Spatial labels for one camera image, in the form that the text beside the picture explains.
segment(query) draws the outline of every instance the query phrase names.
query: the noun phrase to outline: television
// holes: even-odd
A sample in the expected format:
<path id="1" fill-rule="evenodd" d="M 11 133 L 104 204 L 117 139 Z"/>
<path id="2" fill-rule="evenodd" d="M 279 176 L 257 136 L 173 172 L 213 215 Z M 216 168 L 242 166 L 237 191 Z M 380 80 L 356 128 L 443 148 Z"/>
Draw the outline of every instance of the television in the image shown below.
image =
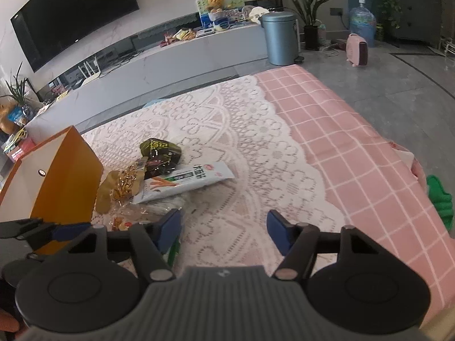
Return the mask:
<path id="1" fill-rule="evenodd" d="M 136 0 L 30 0 L 11 23 L 36 72 L 81 38 L 138 9 Z"/>

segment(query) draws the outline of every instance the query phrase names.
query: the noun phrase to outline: metal screw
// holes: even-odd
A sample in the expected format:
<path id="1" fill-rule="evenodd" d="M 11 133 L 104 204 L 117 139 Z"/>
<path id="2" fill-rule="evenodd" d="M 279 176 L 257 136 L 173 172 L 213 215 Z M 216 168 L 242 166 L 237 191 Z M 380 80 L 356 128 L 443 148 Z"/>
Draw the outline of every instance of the metal screw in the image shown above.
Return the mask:
<path id="1" fill-rule="evenodd" d="M 279 280 L 295 280 L 298 274 L 294 269 L 281 268 L 275 272 L 275 277 Z"/>
<path id="2" fill-rule="evenodd" d="M 150 273 L 150 278 L 157 282 L 166 281 L 172 278 L 174 274 L 167 269 L 157 269 Z"/>

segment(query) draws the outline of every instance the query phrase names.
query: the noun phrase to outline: pink cloth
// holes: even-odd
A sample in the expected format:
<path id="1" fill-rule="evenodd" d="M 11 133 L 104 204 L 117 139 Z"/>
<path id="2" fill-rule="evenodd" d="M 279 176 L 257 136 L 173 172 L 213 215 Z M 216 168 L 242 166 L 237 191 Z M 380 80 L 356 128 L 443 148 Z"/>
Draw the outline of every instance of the pink cloth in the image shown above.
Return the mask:
<path id="1" fill-rule="evenodd" d="M 455 248 L 417 178 L 365 119 L 297 65 L 256 75 L 307 162 L 322 172 L 327 199 L 349 224 L 419 273 L 431 289 L 425 320 L 455 300 Z"/>

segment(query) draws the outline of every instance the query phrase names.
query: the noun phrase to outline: potted plant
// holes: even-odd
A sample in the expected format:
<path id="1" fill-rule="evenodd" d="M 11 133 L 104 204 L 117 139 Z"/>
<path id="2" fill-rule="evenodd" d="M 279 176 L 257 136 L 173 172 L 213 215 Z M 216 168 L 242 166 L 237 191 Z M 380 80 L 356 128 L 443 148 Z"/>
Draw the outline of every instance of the potted plant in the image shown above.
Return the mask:
<path id="1" fill-rule="evenodd" d="M 26 80 L 25 79 L 22 79 L 21 81 L 18 80 L 20 68 L 22 68 L 22 63 L 20 64 L 19 69 L 17 70 L 17 74 L 13 76 L 15 80 L 15 86 L 13 85 L 13 81 L 11 80 L 11 78 L 9 83 L 7 80 L 5 80 L 6 85 L 8 86 L 8 90 L 10 91 L 10 93 L 7 96 L 12 97 L 17 102 L 18 106 L 22 108 L 22 113 L 24 114 L 26 119 L 30 121 L 35 116 L 35 112 L 29 106 L 29 104 L 27 104 L 25 100 Z"/>
<path id="2" fill-rule="evenodd" d="M 330 0 L 291 0 L 295 6 L 294 12 L 303 21 L 305 33 L 305 48 L 307 50 L 319 49 L 318 26 L 316 25 L 319 7 Z"/>

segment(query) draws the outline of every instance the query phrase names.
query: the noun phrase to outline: vase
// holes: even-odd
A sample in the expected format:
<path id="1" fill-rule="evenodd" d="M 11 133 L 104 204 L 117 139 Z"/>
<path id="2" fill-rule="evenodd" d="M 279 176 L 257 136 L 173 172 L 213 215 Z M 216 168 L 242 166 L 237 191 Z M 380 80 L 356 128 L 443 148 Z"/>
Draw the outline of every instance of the vase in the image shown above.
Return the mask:
<path id="1" fill-rule="evenodd" d="M 35 111 L 27 103 L 22 105 L 22 114 L 29 122 L 35 117 Z"/>
<path id="2" fill-rule="evenodd" d="M 303 27 L 305 33 L 305 49 L 306 50 L 319 50 L 318 41 L 318 26 L 307 25 Z"/>

